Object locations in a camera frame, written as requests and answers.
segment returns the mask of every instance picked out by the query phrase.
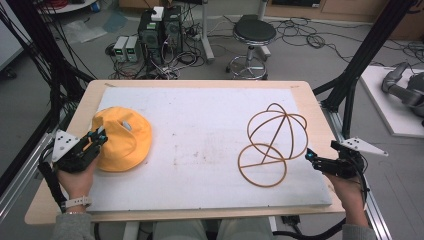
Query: wooden table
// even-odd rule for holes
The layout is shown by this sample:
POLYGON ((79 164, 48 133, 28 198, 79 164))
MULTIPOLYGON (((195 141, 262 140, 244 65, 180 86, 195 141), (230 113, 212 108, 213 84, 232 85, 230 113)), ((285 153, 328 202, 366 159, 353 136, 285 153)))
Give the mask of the wooden table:
MULTIPOLYGON (((308 121, 309 141, 314 151, 322 157, 337 158, 330 147, 334 139, 332 131, 312 93, 308 83, 303 81, 223 81, 223 80, 96 80, 89 84, 80 105, 67 129, 75 136, 83 136, 98 109, 104 91, 108 87, 166 87, 166 88, 272 88, 290 89, 299 113, 308 121)), ((204 219, 248 216, 301 215, 313 213, 343 212, 340 200, 331 183, 325 178, 333 204, 327 207, 268 207, 238 209, 196 209, 196 210, 150 210, 93 213, 93 221, 147 221, 165 219, 204 219)), ((53 224, 59 213, 46 183, 43 181, 25 216, 27 224, 53 224)))

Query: white board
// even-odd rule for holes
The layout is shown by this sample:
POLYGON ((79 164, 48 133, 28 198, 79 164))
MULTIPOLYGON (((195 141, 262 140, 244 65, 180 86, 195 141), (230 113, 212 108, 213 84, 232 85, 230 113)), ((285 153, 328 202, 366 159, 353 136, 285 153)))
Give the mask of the white board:
MULTIPOLYGON (((392 70, 393 68, 369 66, 362 73, 361 81, 393 136, 424 138, 424 127, 421 125, 423 119, 402 104, 399 98, 381 90, 384 77, 392 70)), ((406 69, 397 85, 406 88, 412 74, 410 69, 406 69)))
MULTIPOLYGON (((256 187, 240 174, 237 159, 249 145, 247 123, 273 102, 289 113, 298 112, 290 90, 108 88, 99 110, 136 110, 149 120, 153 141, 137 167, 123 173, 95 172, 89 210, 330 205, 322 174, 303 154, 288 161, 286 179, 276 187, 256 187)), ((263 179, 275 174, 281 174, 275 166, 261 173, 263 179)))

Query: sleeve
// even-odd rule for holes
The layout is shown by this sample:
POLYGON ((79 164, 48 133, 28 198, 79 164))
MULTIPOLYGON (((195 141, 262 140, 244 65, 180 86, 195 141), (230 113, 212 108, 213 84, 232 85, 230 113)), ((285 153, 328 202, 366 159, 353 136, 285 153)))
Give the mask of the sleeve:
POLYGON ((377 237, 371 228, 352 224, 343 225, 343 240, 375 240, 377 237))
POLYGON ((94 240, 90 235, 91 215, 61 214, 56 217, 52 240, 94 240))

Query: wristband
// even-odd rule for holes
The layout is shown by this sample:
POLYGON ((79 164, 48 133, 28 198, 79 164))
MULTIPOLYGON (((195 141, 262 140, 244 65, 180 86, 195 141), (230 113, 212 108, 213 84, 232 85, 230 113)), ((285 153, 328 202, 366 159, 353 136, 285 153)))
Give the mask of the wristband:
POLYGON ((66 202, 62 202, 60 208, 62 210, 62 212, 65 212, 66 209, 70 208, 70 207, 74 207, 74 206, 78 206, 78 205, 83 205, 84 207, 89 207, 92 203, 92 200, 90 197, 87 196, 82 196, 80 198, 75 198, 75 199, 70 199, 66 202))

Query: stool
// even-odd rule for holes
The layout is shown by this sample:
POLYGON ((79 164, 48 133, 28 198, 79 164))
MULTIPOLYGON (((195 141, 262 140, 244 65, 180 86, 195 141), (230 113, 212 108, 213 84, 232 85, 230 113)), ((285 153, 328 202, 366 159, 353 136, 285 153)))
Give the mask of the stool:
POLYGON ((268 74, 262 60, 253 56, 255 46, 265 46, 271 43, 277 32, 274 27, 257 19, 240 20, 233 29, 233 36, 238 41, 249 45, 246 56, 233 58, 226 72, 233 73, 233 79, 240 77, 250 80, 266 80, 268 74))

